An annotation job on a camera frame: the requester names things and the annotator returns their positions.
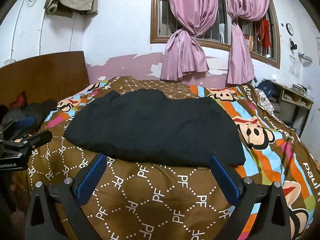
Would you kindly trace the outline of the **black jacket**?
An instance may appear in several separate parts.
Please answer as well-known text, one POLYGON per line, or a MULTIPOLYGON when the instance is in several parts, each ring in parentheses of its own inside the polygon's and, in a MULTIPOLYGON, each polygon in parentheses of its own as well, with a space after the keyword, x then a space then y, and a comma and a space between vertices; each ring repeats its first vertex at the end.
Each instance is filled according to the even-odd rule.
POLYGON ((155 89, 107 93, 75 115, 64 137, 134 163, 209 167, 212 154, 231 166, 245 162, 237 127, 216 101, 169 99, 155 89))

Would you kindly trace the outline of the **dark clothes pile by headboard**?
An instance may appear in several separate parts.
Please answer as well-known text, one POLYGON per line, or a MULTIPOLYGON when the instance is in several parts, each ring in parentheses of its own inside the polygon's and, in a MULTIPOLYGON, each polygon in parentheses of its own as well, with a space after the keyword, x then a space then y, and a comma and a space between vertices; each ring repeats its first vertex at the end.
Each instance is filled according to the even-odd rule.
POLYGON ((25 91, 23 91, 9 106, 1 104, 1 125, 9 120, 22 120, 28 116, 33 116, 36 122, 28 134, 34 134, 40 129, 49 113, 56 107, 57 102, 53 99, 48 99, 41 103, 28 103, 25 91))

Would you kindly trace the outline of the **brown patterned cartoon quilt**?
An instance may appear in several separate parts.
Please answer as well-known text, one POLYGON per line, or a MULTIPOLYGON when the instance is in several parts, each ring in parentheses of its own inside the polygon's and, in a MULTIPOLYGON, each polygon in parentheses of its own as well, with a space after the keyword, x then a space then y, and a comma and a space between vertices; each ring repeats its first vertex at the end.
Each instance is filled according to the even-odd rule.
MULTIPOLYGON (((76 175, 94 153, 66 141, 64 131, 83 107, 110 91, 161 90, 170 99, 215 100, 239 126, 245 163, 236 168, 255 183, 282 184, 289 207, 291 237, 319 239, 319 167, 296 133, 259 105, 249 85, 204 88, 132 77, 100 80, 60 102, 42 128, 50 143, 34 150, 28 168, 17 172, 17 194, 27 207, 38 181, 47 185, 76 175)), ((173 167, 107 159, 107 168, 83 211, 103 239, 213 239, 231 216, 207 168, 173 167)))

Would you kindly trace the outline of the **brown wooden headboard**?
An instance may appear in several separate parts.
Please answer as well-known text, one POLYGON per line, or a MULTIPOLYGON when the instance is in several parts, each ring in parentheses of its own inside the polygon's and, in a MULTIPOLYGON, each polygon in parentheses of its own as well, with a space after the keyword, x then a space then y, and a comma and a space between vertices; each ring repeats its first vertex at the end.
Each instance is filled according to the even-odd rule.
POLYGON ((46 54, 1 67, 1 104, 14 102, 21 92, 27 101, 60 101, 89 85, 83 51, 46 54))

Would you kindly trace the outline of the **wooden shelf desk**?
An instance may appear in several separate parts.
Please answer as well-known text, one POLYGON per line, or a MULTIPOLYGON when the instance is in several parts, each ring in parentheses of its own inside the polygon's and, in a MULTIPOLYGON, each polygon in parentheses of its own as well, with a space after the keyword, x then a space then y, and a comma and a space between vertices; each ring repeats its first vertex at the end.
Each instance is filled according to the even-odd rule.
POLYGON ((274 93, 270 101, 274 105, 274 114, 286 126, 293 129, 301 137, 306 127, 313 101, 293 88, 269 80, 274 93))

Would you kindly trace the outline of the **dark blue cap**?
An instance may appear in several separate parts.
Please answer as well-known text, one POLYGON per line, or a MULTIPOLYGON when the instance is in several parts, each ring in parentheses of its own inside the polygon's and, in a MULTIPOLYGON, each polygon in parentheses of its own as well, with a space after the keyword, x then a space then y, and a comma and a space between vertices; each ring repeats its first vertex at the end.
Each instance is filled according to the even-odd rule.
POLYGON ((270 80, 261 81, 257 86, 257 89, 263 91, 267 98, 272 97, 275 93, 274 85, 270 80))

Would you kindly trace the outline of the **red hanging cloth in window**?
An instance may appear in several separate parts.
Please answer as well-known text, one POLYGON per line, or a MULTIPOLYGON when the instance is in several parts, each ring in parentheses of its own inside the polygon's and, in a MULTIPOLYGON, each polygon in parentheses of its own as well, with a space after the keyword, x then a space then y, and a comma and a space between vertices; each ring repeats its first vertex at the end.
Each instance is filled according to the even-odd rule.
POLYGON ((262 45, 264 50, 268 50, 271 47, 271 40, 270 40, 270 23, 263 17, 256 23, 258 41, 262 45))

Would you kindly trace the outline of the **right pink curtain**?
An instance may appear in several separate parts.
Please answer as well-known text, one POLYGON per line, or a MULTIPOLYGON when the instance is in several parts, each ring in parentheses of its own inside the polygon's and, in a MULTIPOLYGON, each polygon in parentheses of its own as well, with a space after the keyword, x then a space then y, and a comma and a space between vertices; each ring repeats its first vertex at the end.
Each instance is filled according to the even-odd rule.
POLYGON ((254 78, 254 67, 239 20, 258 21, 268 10, 270 0, 227 0, 232 19, 231 47, 228 59, 227 82, 232 85, 248 83, 254 78))

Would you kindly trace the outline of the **pink curtain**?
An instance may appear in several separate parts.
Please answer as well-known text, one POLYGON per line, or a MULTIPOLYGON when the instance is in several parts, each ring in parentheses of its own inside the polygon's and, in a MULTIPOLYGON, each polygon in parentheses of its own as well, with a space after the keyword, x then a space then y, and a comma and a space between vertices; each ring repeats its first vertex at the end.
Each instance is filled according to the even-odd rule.
POLYGON ((208 71, 206 56, 196 38, 214 24, 219 0, 168 0, 170 10, 182 26, 169 38, 161 80, 180 81, 192 73, 208 71))
POLYGON ((248 83, 254 78, 254 67, 239 20, 258 21, 268 10, 270 0, 227 0, 232 19, 231 47, 228 59, 227 82, 232 85, 248 83))

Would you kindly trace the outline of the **left pink curtain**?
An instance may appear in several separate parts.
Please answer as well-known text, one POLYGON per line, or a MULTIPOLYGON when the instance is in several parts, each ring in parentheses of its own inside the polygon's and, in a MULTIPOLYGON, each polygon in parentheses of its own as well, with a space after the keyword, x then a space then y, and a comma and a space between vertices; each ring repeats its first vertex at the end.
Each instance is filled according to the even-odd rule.
POLYGON ((169 38, 161 80, 180 81, 192 73, 208 71, 206 56, 196 38, 214 24, 219 0, 168 0, 170 10, 182 26, 169 38))

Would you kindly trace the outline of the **round wall clock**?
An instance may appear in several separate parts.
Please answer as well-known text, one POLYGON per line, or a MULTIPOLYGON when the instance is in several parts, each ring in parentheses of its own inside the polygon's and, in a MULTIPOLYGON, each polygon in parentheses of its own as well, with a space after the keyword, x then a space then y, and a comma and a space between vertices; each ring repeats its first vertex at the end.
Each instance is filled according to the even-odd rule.
POLYGON ((290 23, 286 24, 286 29, 287 29, 287 32, 289 33, 289 35, 291 35, 291 36, 294 35, 295 31, 294 31, 293 26, 290 23))

